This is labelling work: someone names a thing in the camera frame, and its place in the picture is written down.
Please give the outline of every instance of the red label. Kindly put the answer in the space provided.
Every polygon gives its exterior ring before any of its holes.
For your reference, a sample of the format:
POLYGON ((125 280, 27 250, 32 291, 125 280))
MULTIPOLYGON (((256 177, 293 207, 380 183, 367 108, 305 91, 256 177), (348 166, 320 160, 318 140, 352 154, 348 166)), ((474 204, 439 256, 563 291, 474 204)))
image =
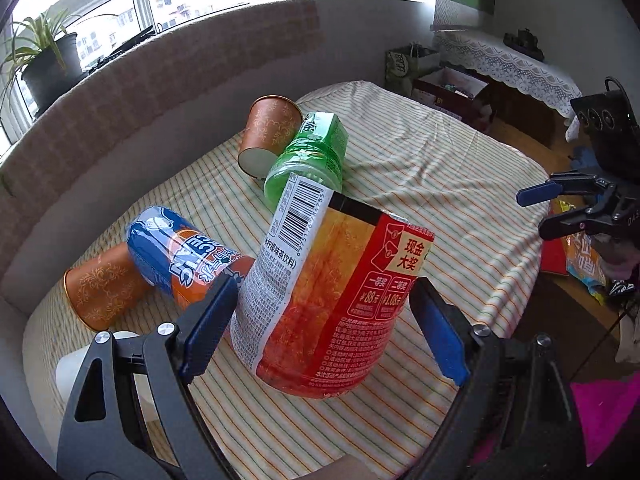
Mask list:
POLYGON ((426 229, 382 215, 351 279, 322 329, 304 376, 337 396, 359 383, 382 355, 433 243, 426 229))

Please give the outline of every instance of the green tea bottle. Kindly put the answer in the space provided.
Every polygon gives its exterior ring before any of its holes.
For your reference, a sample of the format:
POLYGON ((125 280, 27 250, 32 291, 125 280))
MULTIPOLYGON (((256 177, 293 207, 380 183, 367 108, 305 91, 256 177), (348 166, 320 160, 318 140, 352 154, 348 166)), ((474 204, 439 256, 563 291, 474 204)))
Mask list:
POLYGON ((298 133, 267 175, 264 197, 269 208, 276 210, 289 173, 306 176, 334 191, 342 191, 342 163, 348 137, 336 114, 307 114, 298 133))

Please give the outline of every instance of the plant pot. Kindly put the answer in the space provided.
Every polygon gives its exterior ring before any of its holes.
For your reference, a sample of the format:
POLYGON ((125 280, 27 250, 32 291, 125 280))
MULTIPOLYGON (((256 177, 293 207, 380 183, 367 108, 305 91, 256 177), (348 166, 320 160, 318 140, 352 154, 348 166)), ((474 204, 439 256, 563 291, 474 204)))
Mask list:
POLYGON ((53 49, 48 47, 33 58, 22 72, 22 80, 41 112, 49 108, 62 94, 71 90, 82 76, 76 49, 77 35, 76 32, 72 32, 56 41, 65 62, 65 69, 60 66, 53 49))

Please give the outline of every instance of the striped bedsheet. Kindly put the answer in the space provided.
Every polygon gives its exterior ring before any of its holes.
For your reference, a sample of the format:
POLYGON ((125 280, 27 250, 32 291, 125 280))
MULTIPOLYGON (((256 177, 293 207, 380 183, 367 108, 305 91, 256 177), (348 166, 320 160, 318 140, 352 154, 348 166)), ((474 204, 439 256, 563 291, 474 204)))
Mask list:
MULTIPOLYGON (((520 209, 514 196, 545 180, 545 171, 517 150, 369 82, 322 88, 298 103, 304 112, 336 112, 344 123, 350 135, 344 193, 433 230, 423 275, 472 322, 508 336, 536 279, 536 226, 546 211, 545 204, 520 209)), ((156 204, 255 256, 271 214, 260 185, 236 165, 239 141, 232 137, 138 200, 81 260, 123 241, 131 220, 156 204)), ((155 291, 114 329, 145 333, 177 316, 174 301, 155 291)), ((24 333, 27 382, 54 449, 64 412, 54 370, 61 356, 91 338, 62 283, 24 333)), ((393 478, 429 444, 456 395, 406 306, 379 364, 339 398, 308 400, 273 390, 242 366, 228 338, 190 389, 211 433, 248 480, 296 478, 345 453, 381 479, 393 478)), ((172 460, 159 424, 150 430, 159 455, 172 460)))

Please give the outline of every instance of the paper cup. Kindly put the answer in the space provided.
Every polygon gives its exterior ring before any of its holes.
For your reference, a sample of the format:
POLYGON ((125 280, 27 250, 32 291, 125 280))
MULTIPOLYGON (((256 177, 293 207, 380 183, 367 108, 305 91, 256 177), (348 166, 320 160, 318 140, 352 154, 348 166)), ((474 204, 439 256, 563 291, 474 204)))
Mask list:
MULTIPOLYGON (((137 337, 135 332, 115 332, 113 334, 116 339, 125 339, 127 337, 137 337)), ((67 354, 60 358, 58 365, 56 366, 56 386, 62 397, 62 402, 65 404, 69 401, 71 390, 76 382, 76 377, 84 361, 84 356, 89 349, 89 345, 67 354)), ((154 404, 154 397, 151 394, 151 388, 149 387, 149 380, 144 375, 134 374, 134 380, 136 381, 136 391, 138 392, 138 399, 140 400, 140 408, 142 409, 142 415, 147 422, 158 420, 158 412, 154 404)))
POLYGON ((64 285, 71 307, 95 332, 107 330, 151 288, 140 275, 126 243, 69 269, 64 285))
POLYGON ((266 178, 301 124, 302 112, 290 99, 267 95, 256 100, 249 110, 238 153, 240 169, 254 178, 266 178))

